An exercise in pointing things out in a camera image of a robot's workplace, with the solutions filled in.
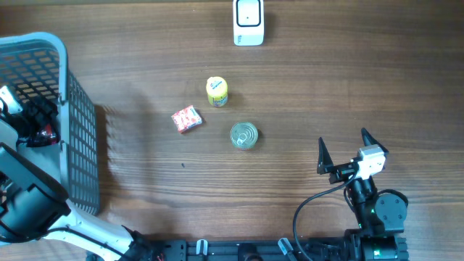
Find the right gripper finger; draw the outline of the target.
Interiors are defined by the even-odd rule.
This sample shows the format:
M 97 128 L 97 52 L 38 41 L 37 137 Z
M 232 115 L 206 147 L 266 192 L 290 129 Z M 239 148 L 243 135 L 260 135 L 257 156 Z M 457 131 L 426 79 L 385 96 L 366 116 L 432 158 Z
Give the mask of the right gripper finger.
M 384 154 L 388 154 L 389 150 L 385 148 L 380 142 L 378 142 L 368 131 L 366 128 L 361 129 L 361 136 L 365 146 L 377 145 L 379 146 Z
M 320 175 L 331 173 L 333 171 L 334 164 L 322 137 L 318 139 L 318 146 L 317 173 Z

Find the black red snack packet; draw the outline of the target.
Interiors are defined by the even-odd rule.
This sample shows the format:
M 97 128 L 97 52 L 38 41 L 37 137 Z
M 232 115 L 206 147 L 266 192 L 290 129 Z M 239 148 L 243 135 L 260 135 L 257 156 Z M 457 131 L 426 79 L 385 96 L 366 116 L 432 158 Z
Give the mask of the black red snack packet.
M 37 132 L 33 139 L 34 146 L 49 146 L 59 142 L 59 134 L 55 127 L 49 123 Z

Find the round tin can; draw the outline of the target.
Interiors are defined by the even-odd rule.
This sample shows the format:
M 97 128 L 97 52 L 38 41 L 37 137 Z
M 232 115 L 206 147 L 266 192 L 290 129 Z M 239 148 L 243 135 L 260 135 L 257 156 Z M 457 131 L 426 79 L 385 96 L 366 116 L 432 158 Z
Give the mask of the round tin can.
M 230 132 L 231 143 L 240 150 L 253 149 L 258 136 L 258 129 L 251 122 L 236 123 Z

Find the yellow small bottle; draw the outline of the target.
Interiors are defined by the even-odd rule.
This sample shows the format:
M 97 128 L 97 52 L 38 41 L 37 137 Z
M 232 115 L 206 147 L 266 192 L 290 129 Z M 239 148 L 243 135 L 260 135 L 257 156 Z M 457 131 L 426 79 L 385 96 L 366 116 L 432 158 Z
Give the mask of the yellow small bottle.
M 222 107 L 228 101 L 228 84 L 224 78 L 213 76 L 207 79 L 207 98 L 214 107 Z

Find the red white small carton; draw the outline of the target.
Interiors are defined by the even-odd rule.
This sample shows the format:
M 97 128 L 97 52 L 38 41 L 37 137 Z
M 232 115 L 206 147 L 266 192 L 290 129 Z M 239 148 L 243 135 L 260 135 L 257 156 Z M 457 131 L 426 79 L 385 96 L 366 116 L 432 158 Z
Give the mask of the red white small carton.
M 203 123 L 201 116 L 195 110 L 193 105 L 190 105 L 180 111 L 177 111 L 171 116 L 179 133 L 184 133 L 189 129 L 201 125 Z

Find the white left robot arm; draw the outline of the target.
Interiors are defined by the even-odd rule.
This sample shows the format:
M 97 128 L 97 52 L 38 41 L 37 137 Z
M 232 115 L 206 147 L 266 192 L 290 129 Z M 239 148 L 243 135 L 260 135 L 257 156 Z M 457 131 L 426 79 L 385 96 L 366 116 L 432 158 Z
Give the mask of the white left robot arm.
M 87 98 L 1 91 L 1 242 L 65 241 L 103 260 L 155 260 L 150 240 L 99 219 L 96 116 Z

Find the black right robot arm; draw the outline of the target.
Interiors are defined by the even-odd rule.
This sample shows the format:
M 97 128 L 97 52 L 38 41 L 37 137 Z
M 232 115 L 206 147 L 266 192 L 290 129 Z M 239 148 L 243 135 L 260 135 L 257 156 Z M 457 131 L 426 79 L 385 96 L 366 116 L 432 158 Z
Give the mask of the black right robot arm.
M 329 174 L 329 183 L 343 183 L 344 197 L 355 214 L 358 228 L 348 229 L 330 250 L 339 260 L 408 260 L 404 232 L 409 201 L 394 190 L 379 191 L 373 180 L 385 168 L 389 150 L 365 129 L 364 146 L 350 162 L 335 165 L 323 139 L 318 139 L 317 173 Z

